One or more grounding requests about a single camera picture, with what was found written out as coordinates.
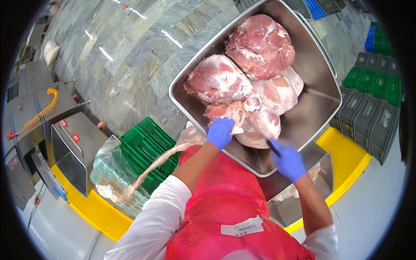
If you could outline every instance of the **red apron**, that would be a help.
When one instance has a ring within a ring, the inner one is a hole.
[[[183,151],[179,164],[200,147]],[[219,153],[205,168],[188,200],[183,227],[166,244],[166,259],[219,260],[237,250],[263,259],[315,259],[269,219],[269,208],[254,174]]]

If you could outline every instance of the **blue nitrile glove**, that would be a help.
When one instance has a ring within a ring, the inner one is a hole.
[[[306,174],[307,171],[303,165],[302,156],[295,148],[283,146],[274,139],[270,139],[270,142],[280,152],[281,157],[273,153],[273,160],[277,170],[283,176],[288,177],[289,180],[295,183]]]
[[[233,136],[230,134],[231,128],[234,126],[234,119],[226,117],[218,118],[212,122],[207,136],[207,141],[215,144],[220,151],[231,142]]]

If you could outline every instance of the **metal container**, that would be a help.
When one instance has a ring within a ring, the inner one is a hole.
[[[107,136],[82,112],[51,125],[51,132],[53,161],[68,181],[87,197],[93,187],[89,174],[95,155]]]
[[[332,166],[332,157],[330,153],[325,152],[316,144],[308,145],[308,154],[314,154],[320,157],[318,161],[314,158],[309,157],[309,160],[305,160],[304,163],[307,169],[313,168],[315,165],[320,163],[321,171],[318,173],[315,179],[315,187],[322,195],[323,198],[328,198],[334,190],[334,168]],[[299,198],[290,197],[284,201],[273,201],[267,202],[269,207],[270,219],[277,222],[280,226],[287,228],[302,217],[302,209],[300,207]]]
[[[224,54],[228,36],[247,18],[265,14],[280,23],[289,33],[296,57],[292,67],[305,83],[298,104],[280,116],[282,131],[279,141],[291,143],[299,151],[331,120],[341,106],[341,94],[336,82],[336,70],[316,33],[300,14],[295,14],[284,2],[263,0],[236,17],[212,38],[173,80],[169,88],[172,102],[204,134],[209,119],[203,116],[205,106],[183,89],[189,73],[205,57]],[[270,149],[253,149],[235,138],[223,152],[259,177],[276,171]]]

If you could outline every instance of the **person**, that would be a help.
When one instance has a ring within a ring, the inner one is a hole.
[[[217,119],[202,146],[182,152],[180,166],[152,193],[105,260],[338,259],[330,211],[292,147],[271,139],[277,170],[299,192],[306,239],[299,244],[268,217],[254,174],[220,151],[232,119]]]

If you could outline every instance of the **coiled cord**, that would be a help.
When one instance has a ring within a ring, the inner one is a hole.
[[[55,106],[56,102],[58,101],[58,91],[56,89],[48,89],[47,90],[48,95],[49,94],[54,94],[55,97],[53,98],[51,104],[49,106],[47,106],[44,110],[42,110],[39,114],[37,114],[34,118],[32,118],[31,120],[29,120],[27,123],[25,123],[25,126],[22,128],[22,130],[20,130],[17,134],[21,134],[23,132],[23,130],[25,130],[26,128],[33,128],[36,124],[39,123],[40,118],[43,116],[45,117],[47,113],[49,113],[49,111]]]

